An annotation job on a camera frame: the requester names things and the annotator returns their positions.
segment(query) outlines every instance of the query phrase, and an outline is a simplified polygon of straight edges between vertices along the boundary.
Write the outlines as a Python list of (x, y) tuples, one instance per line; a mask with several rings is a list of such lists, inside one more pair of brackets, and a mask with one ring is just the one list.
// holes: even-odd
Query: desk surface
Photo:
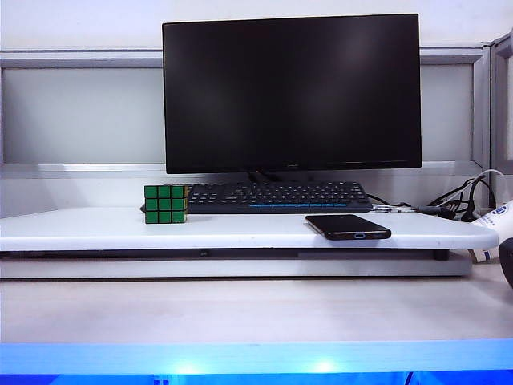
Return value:
[(305, 214), (189, 215), (180, 225), (145, 225), (129, 208), (62, 209), (0, 220), (0, 251), (91, 249), (391, 248), (487, 249), (496, 232), (418, 213), (358, 214), (389, 228), (378, 241), (328, 241)]
[[(0, 294), (5, 368), (67, 351), (9, 342), (130, 344), (104, 346), (111, 363), (70, 345), (46, 359), (55, 373), (115, 372), (130, 357), (133, 372), (174, 371), (184, 352), (209, 372), (313, 371), (326, 359), (332, 371), (513, 367), (513, 290), (500, 265), (468, 278), (0, 282)], [(141, 361), (133, 344), (172, 345)]]

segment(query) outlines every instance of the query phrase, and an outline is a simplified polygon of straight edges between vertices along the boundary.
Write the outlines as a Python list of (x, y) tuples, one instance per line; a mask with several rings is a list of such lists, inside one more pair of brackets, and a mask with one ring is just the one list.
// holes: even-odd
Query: black monitor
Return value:
[(168, 173), (421, 165), (418, 16), (163, 24)]

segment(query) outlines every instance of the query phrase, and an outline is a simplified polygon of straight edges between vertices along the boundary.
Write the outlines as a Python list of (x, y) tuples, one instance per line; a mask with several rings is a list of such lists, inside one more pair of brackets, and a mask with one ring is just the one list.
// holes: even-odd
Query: rubik's cube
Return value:
[(184, 223), (188, 187), (181, 184), (144, 186), (146, 223)]

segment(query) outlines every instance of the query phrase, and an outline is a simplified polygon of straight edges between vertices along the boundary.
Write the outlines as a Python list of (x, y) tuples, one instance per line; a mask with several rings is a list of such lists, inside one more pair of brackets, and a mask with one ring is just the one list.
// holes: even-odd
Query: monitor bezel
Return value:
[[(176, 167), (169, 162), (172, 145), (170, 144), (168, 135), (167, 123), (167, 104), (165, 101), (166, 95), (166, 49), (165, 49), (165, 28), (168, 25), (182, 24), (182, 23), (205, 23), (205, 22), (247, 22), (247, 21), (261, 21), (261, 20), (276, 20), (276, 19), (304, 19), (304, 18), (369, 18), (369, 17), (414, 17), (418, 26), (418, 14), (372, 14), (372, 15), (342, 15), (342, 16), (316, 16), (316, 17), (294, 17), (294, 18), (250, 18), (250, 19), (233, 19), (233, 20), (212, 20), (212, 21), (179, 21), (179, 22), (165, 22), (162, 24), (163, 36), (163, 79), (164, 79), (164, 136), (165, 136), (165, 155), (166, 155), (166, 173), (167, 174), (215, 174), (215, 173), (229, 173), (229, 172), (287, 172), (287, 171), (337, 171), (337, 170), (362, 170), (362, 169), (388, 169), (388, 168), (420, 168), (422, 167), (422, 129), (421, 117), (419, 116), (419, 125), (415, 128), (418, 131), (418, 148), (414, 150), (415, 158), (407, 160), (379, 160), (379, 161), (342, 161), (316, 164), (311, 163), (297, 163), (297, 164), (250, 164), (231, 167), (217, 167), (204, 166), (204, 167)], [(416, 29), (417, 42), (419, 42), (419, 29)], [(420, 92), (420, 45), (418, 43), (418, 111), (421, 111), (421, 92)]]

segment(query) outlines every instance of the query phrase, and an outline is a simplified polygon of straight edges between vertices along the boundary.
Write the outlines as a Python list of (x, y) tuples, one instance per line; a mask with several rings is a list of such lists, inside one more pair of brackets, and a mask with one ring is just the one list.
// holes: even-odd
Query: white desk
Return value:
[(499, 265), (468, 278), (0, 282), (0, 294), (3, 372), (513, 367)]

